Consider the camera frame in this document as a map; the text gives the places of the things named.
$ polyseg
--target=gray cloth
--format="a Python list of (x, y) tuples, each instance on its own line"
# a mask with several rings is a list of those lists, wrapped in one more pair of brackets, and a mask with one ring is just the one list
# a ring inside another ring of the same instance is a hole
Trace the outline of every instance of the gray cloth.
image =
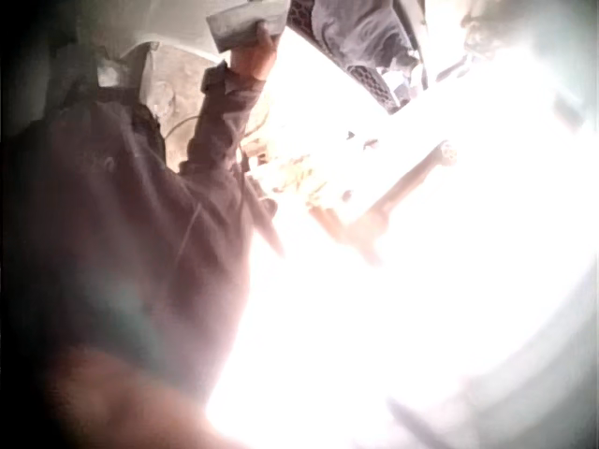
[(363, 65), (409, 75), (417, 59), (391, 0), (316, 0), (314, 37), (343, 67)]

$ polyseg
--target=hand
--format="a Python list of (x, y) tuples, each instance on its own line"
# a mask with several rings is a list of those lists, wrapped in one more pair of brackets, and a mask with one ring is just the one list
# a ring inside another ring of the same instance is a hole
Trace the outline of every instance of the hand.
[(264, 22), (256, 28), (257, 44), (238, 47), (231, 51), (231, 70), (240, 77), (266, 81), (277, 59), (277, 47), (281, 36), (271, 37)]

